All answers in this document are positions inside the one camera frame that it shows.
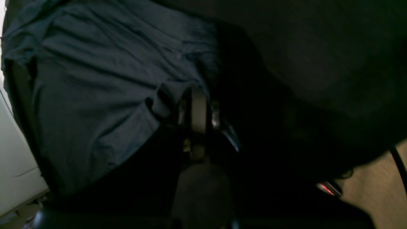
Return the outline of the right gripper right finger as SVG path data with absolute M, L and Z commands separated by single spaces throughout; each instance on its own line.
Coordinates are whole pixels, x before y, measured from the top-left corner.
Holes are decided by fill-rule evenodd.
M 208 146 L 211 162 L 220 166 L 229 181 L 232 215 L 227 229 L 241 229 L 250 215 L 250 160 L 244 149 L 245 113 L 236 90 L 215 88 L 210 95 L 210 133 Z

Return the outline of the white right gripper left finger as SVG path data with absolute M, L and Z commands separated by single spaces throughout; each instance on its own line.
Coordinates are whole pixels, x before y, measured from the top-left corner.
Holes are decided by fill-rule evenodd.
M 157 90 L 155 102 L 162 102 L 169 114 L 160 118 L 160 126 L 151 138 L 152 162 L 149 178 L 149 217 L 159 229 L 181 229 L 182 221 L 172 215 L 179 177 L 189 162 L 184 142 L 190 136 L 191 90 L 175 96 L 168 87 Z

